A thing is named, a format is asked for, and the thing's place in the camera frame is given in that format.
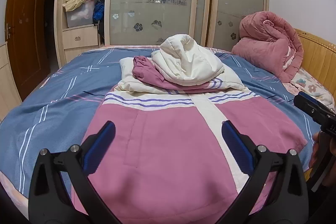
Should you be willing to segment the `right hand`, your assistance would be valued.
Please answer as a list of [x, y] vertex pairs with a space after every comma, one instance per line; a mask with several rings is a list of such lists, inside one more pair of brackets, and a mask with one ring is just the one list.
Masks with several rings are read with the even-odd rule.
[[[309, 162], [310, 168], [313, 168], [317, 161], [317, 153], [319, 150], [319, 134], [320, 132], [317, 132], [316, 134], [313, 135], [314, 145], [313, 145], [313, 152], [311, 154]], [[335, 156], [336, 153], [335, 139], [331, 139], [330, 141], [330, 152]], [[336, 180], [336, 167], [334, 163], [333, 167], [330, 169], [329, 173], [324, 178], [322, 184], [324, 186], [335, 186], [335, 180]]]

